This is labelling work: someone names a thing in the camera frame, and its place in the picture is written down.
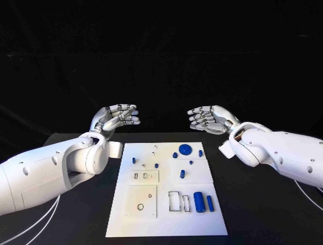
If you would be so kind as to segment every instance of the white plastic board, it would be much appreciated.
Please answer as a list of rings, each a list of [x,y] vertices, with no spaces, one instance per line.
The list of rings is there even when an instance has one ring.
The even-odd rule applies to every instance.
[[[197,155],[199,150],[203,151],[201,143],[186,143],[193,150],[187,156],[183,156],[177,151],[177,147],[183,143],[186,142],[125,144],[105,232],[106,237],[227,235],[204,152],[201,157]],[[175,159],[171,157],[173,152],[177,152]],[[184,182],[177,179],[180,166],[186,172],[181,179]],[[132,182],[134,173],[139,173],[132,171],[148,170],[158,171],[158,181],[152,181],[152,183]],[[144,197],[152,187],[155,187],[155,218],[150,216],[151,211],[144,212],[145,215],[142,215],[142,210],[138,211],[135,206],[141,202],[147,203],[147,207],[152,206],[148,204],[148,199],[151,201],[154,195],[151,194],[148,199]],[[178,192],[180,212],[168,211],[170,191]],[[197,213],[194,207],[193,193],[197,191],[203,193],[206,208],[203,213]],[[184,212],[184,195],[188,199],[186,211],[190,212]],[[207,195],[212,198],[213,212],[209,212]]]

